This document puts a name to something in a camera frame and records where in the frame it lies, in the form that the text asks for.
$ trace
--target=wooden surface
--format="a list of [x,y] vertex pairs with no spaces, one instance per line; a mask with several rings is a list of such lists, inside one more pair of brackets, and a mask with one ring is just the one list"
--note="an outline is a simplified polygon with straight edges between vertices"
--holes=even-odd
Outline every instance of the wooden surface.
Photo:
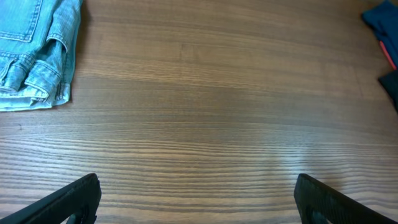
[[373,5],[85,1],[72,101],[0,114],[0,217],[96,172],[97,223],[300,223],[305,172],[398,220]]

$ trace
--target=light blue fabric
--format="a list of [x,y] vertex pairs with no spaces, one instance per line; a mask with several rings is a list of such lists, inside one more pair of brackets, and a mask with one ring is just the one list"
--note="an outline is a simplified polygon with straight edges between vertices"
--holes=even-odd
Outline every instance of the light blue fabric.
[[83,0],[0,0],[0,111],[66,103]]

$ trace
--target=dark folded clothing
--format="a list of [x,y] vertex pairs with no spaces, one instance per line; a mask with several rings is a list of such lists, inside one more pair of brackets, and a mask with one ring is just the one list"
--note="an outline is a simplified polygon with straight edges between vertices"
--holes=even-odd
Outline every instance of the dark folded clothing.
[[398,65],[398,7],[384,1],[377,7],[362,14],[363,21],[373,29],[391,60]]
[[379,78],[379,82],[392,98],[394,106],[398,111],[398,70]]

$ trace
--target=red trim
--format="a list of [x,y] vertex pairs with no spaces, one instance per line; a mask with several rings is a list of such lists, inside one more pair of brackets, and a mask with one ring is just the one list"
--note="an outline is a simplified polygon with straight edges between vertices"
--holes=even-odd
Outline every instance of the red trim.
[[385,46],[384,43],[381,42],[381,41],[380,41],[380,46],[381,46],[381,49],[383,49],[383,52],[384,52],[384,54],[386,55],[388,61],[390,62],[392,68],[393,68],[394,70],[396,70],[396,69],[397,69],[396,65],[394,65],[394,62],[392,61],[392,59],[391,59],[391,57],[390,57],[390,54],[388,53],[388,51],[387,51],[387,49],[386,49],[386,46]]

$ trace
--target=denim pocket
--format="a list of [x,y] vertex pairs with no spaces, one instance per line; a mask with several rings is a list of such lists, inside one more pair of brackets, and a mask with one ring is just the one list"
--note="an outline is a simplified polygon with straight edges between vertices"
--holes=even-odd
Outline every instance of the denim pocket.
[[30,42],[41,6],[42,0],[0,0],[0,38]]

